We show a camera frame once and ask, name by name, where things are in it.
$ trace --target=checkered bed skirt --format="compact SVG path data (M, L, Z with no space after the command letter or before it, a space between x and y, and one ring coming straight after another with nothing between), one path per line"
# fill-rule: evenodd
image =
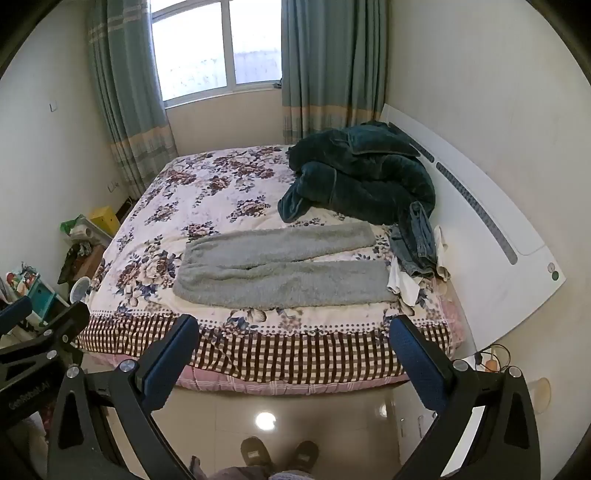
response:
M93 314L78 336L90 352L139 357L155 340L164 337L176 321L170 313L123 317ZM423 335L448 355L453 349L446 324L421 322ZM189 365L240 380L268 383L321 385L396 377L404 373L390 349L388 331L262 335L228 334L219 328L200 328L200 339Z

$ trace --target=yellow box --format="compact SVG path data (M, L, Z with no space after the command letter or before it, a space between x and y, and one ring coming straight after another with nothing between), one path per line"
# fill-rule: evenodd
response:
M90 214L89 219L98 228L102 228L110 236L115 236L119 227L121 227L115 212L109 206L97 208Z

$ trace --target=window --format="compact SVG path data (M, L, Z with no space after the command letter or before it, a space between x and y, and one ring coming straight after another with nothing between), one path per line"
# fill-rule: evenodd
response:
M151 0L166 106L281 78L281 0Z

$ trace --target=blue gripper pad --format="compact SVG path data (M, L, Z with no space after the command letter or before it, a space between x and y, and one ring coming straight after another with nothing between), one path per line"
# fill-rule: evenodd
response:
M26 319L33 312L29 297L21 297L0 312L0 335L6 335L17 323Z
M199 344L199 323L190 315L181 315L173 328L156 344L148 348L149 351L154 346L159 351L157 358L148 366L141 388L144 394L142 407L148 412L164 407L184 366L191 361L193 351ZM140 365L146 354L139 359Z
M390 347L396 353L425 408L438 414L447 406L446 381L422 342L428 342L414 325L407 327L399 317L390 323Z

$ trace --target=white wall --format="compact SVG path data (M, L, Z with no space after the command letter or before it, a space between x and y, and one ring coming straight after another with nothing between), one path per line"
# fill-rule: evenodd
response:
M392 0L391 15L388 103L484 170L567 277L502 340L526 378L550 379L537 417L550 479L591 421L591 86L525 0Z
M284 142L279 89L198 100L166 113L179 155Z
M90 81L86 7L60 4L0 80L0 274L24 261L55 284L69 248L60 223L127 197Z

